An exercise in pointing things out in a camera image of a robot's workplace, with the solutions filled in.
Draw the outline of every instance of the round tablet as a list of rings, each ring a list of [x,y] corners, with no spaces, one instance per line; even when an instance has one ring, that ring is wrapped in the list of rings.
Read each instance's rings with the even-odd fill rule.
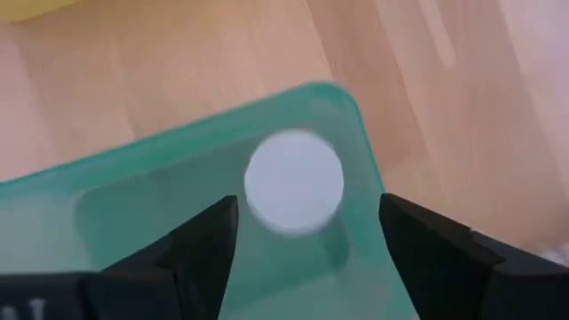
[[[255,150],[244,176],[251,212],[268,229],[305,236],[323,228],[341,202],[340,159],[324,139],[307,130],[285,130]]]

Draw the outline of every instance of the wooden surface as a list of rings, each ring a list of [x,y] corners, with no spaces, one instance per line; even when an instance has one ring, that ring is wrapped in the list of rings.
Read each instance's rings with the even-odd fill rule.
[[[389,191],[569,241],[564,0],[86,0],[0,28],[0,179],[309,80],[356,97]]]

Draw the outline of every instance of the green glass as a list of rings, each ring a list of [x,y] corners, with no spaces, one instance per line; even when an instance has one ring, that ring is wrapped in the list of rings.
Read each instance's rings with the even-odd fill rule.
[[[316,132],[344,171],[323,230],[280,236],[250,213],[244,171],[283,129]],[[225,114],[0,185],[0,272],[100,270],[225,195],[239,199],[221,319],[412,319],[378,219],[384,188],[357,104],[306,84]]]

